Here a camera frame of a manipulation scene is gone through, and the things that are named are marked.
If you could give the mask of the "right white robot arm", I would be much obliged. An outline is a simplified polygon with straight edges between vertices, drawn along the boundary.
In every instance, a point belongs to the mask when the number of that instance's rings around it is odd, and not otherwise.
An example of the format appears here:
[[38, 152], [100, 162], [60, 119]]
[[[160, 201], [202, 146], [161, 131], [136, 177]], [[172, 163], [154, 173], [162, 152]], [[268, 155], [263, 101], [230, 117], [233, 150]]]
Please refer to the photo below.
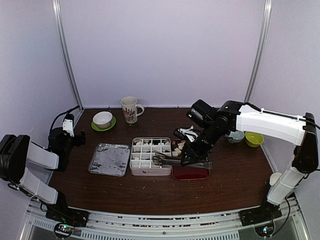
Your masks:
[[293, 159], [287, 170], [270, 187], [266, 200], [256, 210], [259, 220], [268, 220], [276, 207], [284, 201], [299, 182], [319, 166], [318, 135], [314, 115], [288, 115], [258, 108], [248, 102], [228, 100], [215, 108], [197, 100], [186, 116], [202, 130], [184, 145], [182, 166], [205, 159], [216, 142], [230, 132], [242, 131], [274, 137], [295, 146]]

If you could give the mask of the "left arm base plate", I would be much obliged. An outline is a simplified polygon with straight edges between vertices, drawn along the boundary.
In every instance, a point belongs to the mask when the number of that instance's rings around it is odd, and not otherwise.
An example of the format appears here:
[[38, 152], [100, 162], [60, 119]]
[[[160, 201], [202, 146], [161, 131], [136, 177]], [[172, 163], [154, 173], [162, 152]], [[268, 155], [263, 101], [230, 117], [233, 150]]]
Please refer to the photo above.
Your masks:
[[58, 213], [56, 210], [48, 209], [45, 217], [59, 223], [74, 227], [86, 227], [90, 213], [85, 210], [70, 208], [69, 213]]

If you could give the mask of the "white compartment tin box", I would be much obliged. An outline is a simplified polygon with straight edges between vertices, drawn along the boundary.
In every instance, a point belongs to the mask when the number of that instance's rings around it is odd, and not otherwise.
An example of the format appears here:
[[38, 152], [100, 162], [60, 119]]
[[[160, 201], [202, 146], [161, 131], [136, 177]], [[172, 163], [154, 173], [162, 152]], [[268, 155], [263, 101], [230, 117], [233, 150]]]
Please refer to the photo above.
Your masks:
[[172, 156], [168, 137], [136, 137], [132, 140], [129, 167], [133, 176], [169, 176], [172, 166], [153, 162], [153, 156], [161, 153]]

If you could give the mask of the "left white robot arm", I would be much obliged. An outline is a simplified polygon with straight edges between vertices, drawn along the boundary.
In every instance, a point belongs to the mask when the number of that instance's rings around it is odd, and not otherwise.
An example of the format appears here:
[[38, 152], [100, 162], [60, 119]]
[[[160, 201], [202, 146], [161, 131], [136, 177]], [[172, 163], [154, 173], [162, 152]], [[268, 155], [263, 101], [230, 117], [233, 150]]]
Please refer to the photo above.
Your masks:
[[47, 171], [64, 172], [74, 147], [86, 143], [86, 133], [73, 135], [62, 127], [49, 131], [48, 147], [31, 141], [29, 135], [6, 134], [0, 141], [0, 178], [10, 186], [37, 197], [61, 222], [72, 218], [65, 195], [34, 175], [27, 164]]

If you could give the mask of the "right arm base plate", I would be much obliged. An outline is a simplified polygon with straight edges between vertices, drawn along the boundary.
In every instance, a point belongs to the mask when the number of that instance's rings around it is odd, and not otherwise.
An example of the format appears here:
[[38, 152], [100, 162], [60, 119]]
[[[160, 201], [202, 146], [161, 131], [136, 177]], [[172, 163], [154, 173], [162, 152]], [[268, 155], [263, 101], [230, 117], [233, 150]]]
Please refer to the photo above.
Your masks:
[[238, 214], [243, 227], [271, 222], [272, 220], [282, 216], [282, 212], [278, 207], [269, 206], [259, 206], [241, 210]]

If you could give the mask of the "metal tin lid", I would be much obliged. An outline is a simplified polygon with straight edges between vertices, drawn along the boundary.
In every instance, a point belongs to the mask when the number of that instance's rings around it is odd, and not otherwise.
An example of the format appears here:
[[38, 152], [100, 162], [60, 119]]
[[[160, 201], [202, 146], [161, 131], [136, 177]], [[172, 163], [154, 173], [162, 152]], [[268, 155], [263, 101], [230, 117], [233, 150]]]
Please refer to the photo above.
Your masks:
[[131, 156], [131, 147], [124, 144], [99, 143], [88, 165], [91, 174], [123, 177]]

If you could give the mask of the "metal tongs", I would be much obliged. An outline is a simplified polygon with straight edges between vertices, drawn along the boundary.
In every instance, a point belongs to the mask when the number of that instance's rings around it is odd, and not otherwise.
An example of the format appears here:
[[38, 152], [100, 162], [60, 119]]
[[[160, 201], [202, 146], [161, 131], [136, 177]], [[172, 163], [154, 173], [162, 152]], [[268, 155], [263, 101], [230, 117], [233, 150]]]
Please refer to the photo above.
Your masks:
[[[155, 155], [151, 158], [152, 162], [158, 166], [181, 166], [181, 159], [173, 156], [168, 156], [160, 152], [156, 152]], [[212, 169], [213, 164], [206, 157], [198, 158], [197, 163], [191, 164], [183, 167], [191, 167], [191, 168], [204, 168], [204, 169]]]

